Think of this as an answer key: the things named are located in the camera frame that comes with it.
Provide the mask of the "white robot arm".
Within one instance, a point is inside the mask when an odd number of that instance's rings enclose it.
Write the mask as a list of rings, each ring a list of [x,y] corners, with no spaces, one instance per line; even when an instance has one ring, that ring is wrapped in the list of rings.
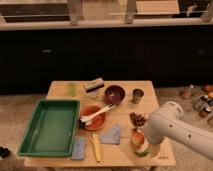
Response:
[[[167,101],[153,111],[143,127],[150,144],[160,144],[165,137],[173,139],[204,157],[213,160],[213,133],[181,121],[183,108]]]

